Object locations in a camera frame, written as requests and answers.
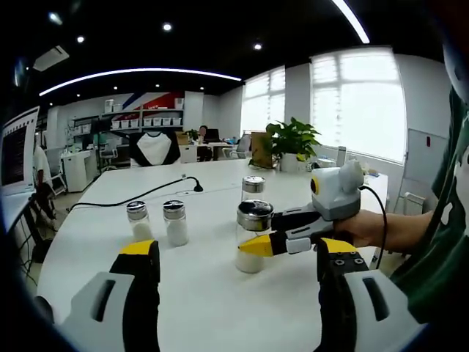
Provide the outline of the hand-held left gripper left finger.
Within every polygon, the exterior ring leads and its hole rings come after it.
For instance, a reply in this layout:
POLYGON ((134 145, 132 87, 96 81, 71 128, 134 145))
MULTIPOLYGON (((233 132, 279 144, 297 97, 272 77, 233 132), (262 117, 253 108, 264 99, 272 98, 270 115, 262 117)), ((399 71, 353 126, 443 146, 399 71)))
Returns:
POLYGON ((72 298, 60 331, 79 351, 159 351, 156 240, 124 247, 72 298))

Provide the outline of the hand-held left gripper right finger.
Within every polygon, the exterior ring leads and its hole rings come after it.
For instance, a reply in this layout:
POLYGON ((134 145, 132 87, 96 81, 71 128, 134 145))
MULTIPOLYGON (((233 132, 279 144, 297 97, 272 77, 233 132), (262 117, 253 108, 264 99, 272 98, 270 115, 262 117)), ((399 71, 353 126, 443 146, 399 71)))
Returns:
POLYGON ((321 238, 318 351, 406 351, 418 336, 407 296, 348 242, 321 238))

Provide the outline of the person's right hand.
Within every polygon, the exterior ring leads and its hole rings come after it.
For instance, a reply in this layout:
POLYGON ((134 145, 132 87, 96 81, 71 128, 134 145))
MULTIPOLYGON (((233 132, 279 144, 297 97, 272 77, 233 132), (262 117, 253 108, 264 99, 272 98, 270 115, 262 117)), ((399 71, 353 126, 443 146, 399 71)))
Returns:
POLYGON ((373 245, 374 225, 374 214, 364 210, 348 219, 336 220, 333 228, 337 235, 345 233, 353 246, 361 248, 373 245))

